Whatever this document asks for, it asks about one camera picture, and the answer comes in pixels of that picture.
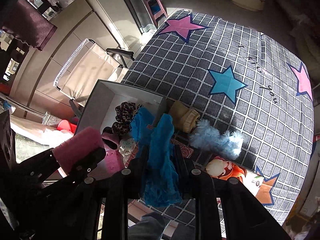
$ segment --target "gray curtain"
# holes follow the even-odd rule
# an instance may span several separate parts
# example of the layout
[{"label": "gray curtain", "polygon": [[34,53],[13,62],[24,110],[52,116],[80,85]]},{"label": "gray curtain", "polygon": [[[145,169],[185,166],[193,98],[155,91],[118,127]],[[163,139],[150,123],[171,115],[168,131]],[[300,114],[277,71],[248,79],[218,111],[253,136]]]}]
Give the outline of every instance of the gray curtain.
[{"label": "gray curtain", "polygon": [[124,0],[141,33],[156,29],[143,0]]}]

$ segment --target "star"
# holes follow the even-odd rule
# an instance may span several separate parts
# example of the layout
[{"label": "star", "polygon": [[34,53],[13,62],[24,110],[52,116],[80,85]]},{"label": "star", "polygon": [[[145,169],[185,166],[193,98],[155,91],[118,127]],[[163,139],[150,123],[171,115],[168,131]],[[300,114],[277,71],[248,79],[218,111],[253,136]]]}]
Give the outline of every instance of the star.
[{"label": "star", "polygon": [[[263,176],[258,166],[256,168],[256,173],[260,176]],[[275,204],[273,201],[273,197],[271,195],[271,191],[274,188],[279,175],[280,173],[275,176],[272,176],[270,179],[266,179],[266,178],[263,179],[263,182],[259,188],[259,191],[256,194],[256,198],[259,200],[259,202],[262,205],[271,206]]]},{"label": "star", "polygon": [[296,96],[308,95],[309,98],[311,99],[311,102],[313,102],[310,79],[303,66],[303,63],[301,62],[299,69],[296,69],[295,67],[291,66],[289,63],[287,63],[287,65],[289,66],[289,68],[291,69],[291,71],[294,73],[294,75],[297,77],[297,80],[298,80]]},{"label": "star", "polygon": [[175,33],[185,43],[189,42],[192,31],[209,28],[207,26],[192,23],[192,13],[180,19],[167,20],[165,23],[167,24],[167,26],[162,31],[160,31],[158,35],[163,33]]},{"label": "star", "polygon": [[237,91],[247,85],[235,78],[231,65],[224,72],[209,70],[209,73],[215,81],[210,94],[225,94],[236,105]]}]

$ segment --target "white box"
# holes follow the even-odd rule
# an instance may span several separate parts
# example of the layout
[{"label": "white box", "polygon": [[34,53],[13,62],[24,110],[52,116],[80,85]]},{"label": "white box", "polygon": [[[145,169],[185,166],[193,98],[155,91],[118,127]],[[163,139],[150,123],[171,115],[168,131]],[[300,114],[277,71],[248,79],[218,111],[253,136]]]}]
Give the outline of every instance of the white box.
[{"label": "white box", "polygon": [[98,80],[85,104],[76,133],[88,126],[102,133],[106,126],[111,127],[116,122],[115,108],[125,101],[143,104],[155,116],[152,124],[154,127],[166,110],[166,99],[160,94],[126,84]]}]

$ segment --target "beige chair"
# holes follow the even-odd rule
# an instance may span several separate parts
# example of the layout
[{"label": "beige chair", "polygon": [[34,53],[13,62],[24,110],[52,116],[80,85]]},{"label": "beige chair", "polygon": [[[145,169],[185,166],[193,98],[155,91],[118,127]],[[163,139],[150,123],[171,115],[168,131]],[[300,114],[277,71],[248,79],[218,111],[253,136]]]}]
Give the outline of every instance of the beige chair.
[{"label": "beige chair", "polygon": [[[66,73],[68,67],[88,42],[93,43],[91,48],[79,60],[66,81],[63,84],[59,84],[61,77]],[[119,54],[124,66],[109,53]],[[77,116],[80,116],[81,113],[76,107],[75,102],[80,106],[85,106],[98,79],[121,82],[128,71],[123,57],[134,60],[132,51],[122,49],[104,50],[93,40],[85,39],[62,67],[54,80],[53,86],[70,98],[69,102],[73,111]]]}]

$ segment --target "oval table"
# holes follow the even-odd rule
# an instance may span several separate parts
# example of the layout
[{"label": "oval table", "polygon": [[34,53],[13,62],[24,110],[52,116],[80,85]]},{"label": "oval table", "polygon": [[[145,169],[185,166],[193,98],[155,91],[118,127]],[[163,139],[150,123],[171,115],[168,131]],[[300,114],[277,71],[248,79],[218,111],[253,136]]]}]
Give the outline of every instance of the oval table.
[{"label": "oval table", "polygon": [[[180,10],[144,47],[122,83],[180,100],[222,133],[241,131],[242,151],[234,162],[264,176],[270,196],[262,204],[282,225],[303,184],[312,148],[311,87],[299,58],[263,33]],[[186,134],[176,137],[188,144]],[[204,168],[205,153],[195,149],[191,158]],[[195,225],[194,200],[151,208]],[[222,212],[220,220],[225,236]]]}]

